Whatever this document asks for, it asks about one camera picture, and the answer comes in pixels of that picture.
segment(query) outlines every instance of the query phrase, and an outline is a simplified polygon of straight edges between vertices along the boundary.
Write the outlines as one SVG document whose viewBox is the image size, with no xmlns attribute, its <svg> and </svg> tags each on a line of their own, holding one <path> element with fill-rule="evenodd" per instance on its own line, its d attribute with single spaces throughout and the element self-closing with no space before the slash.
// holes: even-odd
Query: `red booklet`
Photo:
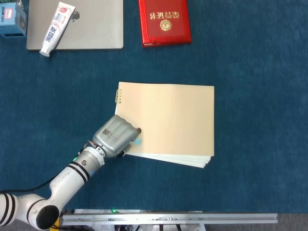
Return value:
<svg viewBox="0 0 308 231">
<path fill-rule="evenodd" d="M 143 47 L 192 41 L 187 0 L 139 0 Z"/>
</svg>

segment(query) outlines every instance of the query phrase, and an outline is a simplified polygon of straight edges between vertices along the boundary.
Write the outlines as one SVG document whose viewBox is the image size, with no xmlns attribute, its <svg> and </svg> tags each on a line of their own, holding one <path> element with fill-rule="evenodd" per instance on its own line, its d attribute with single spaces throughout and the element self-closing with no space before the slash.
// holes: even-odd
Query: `gray floor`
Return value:
<svg viewBox="0 0 308 231">
<path fill-rule="evenodd" d="M 27 224 L 19 221 L 0 231 L 35 231 Z M 308 214 L 279 214 L 278 224 L 257 225 L 209 225 L 206 231 L 308 231 Z"/>
</svg>

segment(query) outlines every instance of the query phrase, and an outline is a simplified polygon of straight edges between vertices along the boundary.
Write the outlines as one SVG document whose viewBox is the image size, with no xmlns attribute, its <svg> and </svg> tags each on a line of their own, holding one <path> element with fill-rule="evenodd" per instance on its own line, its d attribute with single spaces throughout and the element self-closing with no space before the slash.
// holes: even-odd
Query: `black ring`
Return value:
<svg viewBox="0 0 308 231">
<path fill-rule="evenodd" d="M 10 205 L 9 197 L 7 196 L 7 194 L 4 193 L 3 195 L 4 195 L 4 197 L 5 197 L 6 206 L 5 206 L 5 211 L 4 211 L 3 217 L 2 217 L 2 219 L 0 220 L 0 225 L 1 225 L 1 224 L 3 223 L 3 221 L 5 220 L 6 215 L 8 215 L 9 205 Z"/>
<path fill-rule="evenodd" d="M 6 221 L 6 223 L 3 226 L 6 226 L 6 225 L 8 225 L 11 222 L 11 220 L 12 220 L 12 218 L 14 216 L 14 213 L 15 213 L 15 198 L 12 195 L 10 195 L 10 196 L 11 196 L 11 199 L 12 199 L 11 214 L 9 216 L 9 219 Z"/>
<path fill-rule="evenodd" d="M 85 172 L 85 174 L 87 175 L 88 180 L 90 179 L 89 173 L 87 172 L 87 170 L 82 165 L 80 165 L 79 163 L 77 163 L 75 161 L 73 161 L 71 164 L 77 165 L 79 168 L 81 168 Z"/>
<path fill-rule="evenodd" d="M 83 181 L 84 181 L 85 183 L 87 183 L 87 180 L 86 180 L 85 176 L 84 176 L 77 168 L 75 168 L 74 166 L 71 166 L 71 165 L 68 165 L 68 167 L 70 167 L 70 168 L 72 168 L 73 170 L 75 170 L 75 171 L 83 178 Z"/>
<path fill-rule="evenodd" d="M 43 201 L 43 200 L 44 200 L 44 199 L 40 199 L 40 200 L 34 202 L 34 203 L 30 206 L 30 208 L 28 209 L 28 211 L 27 211 L 27 221 L 28 221 L 29 224 L 30 224 L 30 222 L 29 222 L 29 213 L 30 213 L 30 210 L 32 209 L 32 207 L 33 207 L 37 202 L 40 202 L 40 201 Z"/>
</svg>

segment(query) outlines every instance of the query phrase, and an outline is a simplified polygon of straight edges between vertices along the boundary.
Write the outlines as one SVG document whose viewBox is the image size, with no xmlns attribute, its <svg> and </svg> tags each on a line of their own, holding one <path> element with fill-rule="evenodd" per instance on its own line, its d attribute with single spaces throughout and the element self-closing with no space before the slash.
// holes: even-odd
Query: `blue box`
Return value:
<svg viewBox="0 0 308 231">
<path fill-rule="evenodd" d="M 16 2 L 0 3 L 0 34 L 6 38 L 26 37 L 27 15 Z"/>
</svg>

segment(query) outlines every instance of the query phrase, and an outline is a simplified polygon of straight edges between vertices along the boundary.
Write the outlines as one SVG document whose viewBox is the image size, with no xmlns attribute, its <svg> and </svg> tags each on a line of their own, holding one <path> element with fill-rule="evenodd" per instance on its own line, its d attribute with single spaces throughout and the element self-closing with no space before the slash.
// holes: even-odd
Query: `beige notebook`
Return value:
<svg viewBox="0 0 308 231">
<path fill-rule="evenodd" d="M 214 155 L 214 87 L 119 82 L 116 114 L 141 128 L 127 154 L 204 167 Z"/>
</svg>

